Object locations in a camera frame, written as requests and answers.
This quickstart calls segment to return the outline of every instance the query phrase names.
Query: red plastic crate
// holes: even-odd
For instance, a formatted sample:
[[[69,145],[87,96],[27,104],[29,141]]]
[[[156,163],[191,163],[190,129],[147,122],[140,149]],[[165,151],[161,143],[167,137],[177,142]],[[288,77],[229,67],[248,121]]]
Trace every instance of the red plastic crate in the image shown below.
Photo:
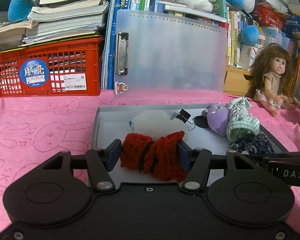
[[[252,12],[254,20],[260,25],[277,27],[281,31],[284,29],[285,19],[277,14],[270,6],[257,4]]]
[[[1,53],[0,97],[99,95],[103,40],[100,37],[64,41]],[[49,70],[46,80],[41,79],[44,84],[38,87],[30,87],[21,80],[24,77],[20,76],[20,67],[31,59],[42,60],[45,69]],[[65,74],[85,76],[86,90],[66,91]]]

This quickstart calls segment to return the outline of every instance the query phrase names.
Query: metal rivet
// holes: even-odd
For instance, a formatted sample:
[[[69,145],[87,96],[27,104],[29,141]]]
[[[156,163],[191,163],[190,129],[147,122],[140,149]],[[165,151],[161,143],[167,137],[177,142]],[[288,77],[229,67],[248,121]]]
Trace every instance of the metal rivet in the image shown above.
[[[23,240],[23,234],[22,234],[21,232],[15,232],[15,233],[13,234],[13,238],[14,238],[15,240]]]
[[[197,189],[200,187],[200,184],[196,181],[188,181],[185,183],[187,189]]]
[[[279,232],[275,235],[275,240],[284,240],[286,238],[285,232]]]
[[[112,183],[109,181],[102,181],[97,184],[99,189],[110,189],[112,187]]]
[[[146,187],[146,192],[153,192],[154,188],[153,187]]]

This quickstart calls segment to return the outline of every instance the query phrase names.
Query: doll hair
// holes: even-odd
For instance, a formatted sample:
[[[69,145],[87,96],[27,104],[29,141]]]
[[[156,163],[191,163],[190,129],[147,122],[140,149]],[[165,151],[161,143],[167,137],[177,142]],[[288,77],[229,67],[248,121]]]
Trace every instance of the doll hair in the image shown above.
[[[283,88],[286,86],[286,76],[289,72],[291,58],[289,53],[283,47],[275,43],[270,43],[258,53],[254,61],[255,67],[253,72],[253,94],[255,93],[256,89],[264,87],[263,75],[269,72],[271,59],[273,57],[283,58],[286,60],[285,71],[281,75],[278,90],[278,94],[283,93]]]

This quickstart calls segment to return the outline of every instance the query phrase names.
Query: black binder clip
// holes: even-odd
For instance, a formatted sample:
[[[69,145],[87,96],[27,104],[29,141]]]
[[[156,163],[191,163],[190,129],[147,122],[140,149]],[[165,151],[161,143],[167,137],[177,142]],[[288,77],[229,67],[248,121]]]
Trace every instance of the black binder clip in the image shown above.
[[[191,123],[191,122],[189,121],[189,118],[190,118],[190,117],[191,117],[191,114],[189,114],[186,110],[181,109],[181,111],[177,114],[177,116],[176,116],[175,118],[181,120],[181,121],[184,122],[184,123],[187,123],[187,122],[188,122],[189,124],[194,125],[193,128],[190,128],[190,127],[188,126],[188,131],[192,131],[192,130],[194,130],[194,128],[195,128],[195,124],[194,124],[194,123]]]

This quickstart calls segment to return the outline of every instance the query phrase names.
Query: red knitted cloth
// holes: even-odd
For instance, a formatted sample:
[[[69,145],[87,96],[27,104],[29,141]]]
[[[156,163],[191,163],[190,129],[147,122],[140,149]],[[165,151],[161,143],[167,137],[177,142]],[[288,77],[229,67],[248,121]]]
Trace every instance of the red knitted cloth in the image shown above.
[[[154,142],[150,136],[129,133],[122,144],[121,167],[150,173],[162,181],[184,181],[188,172],[182,170],[177,153],[184,134],[175,132]]]

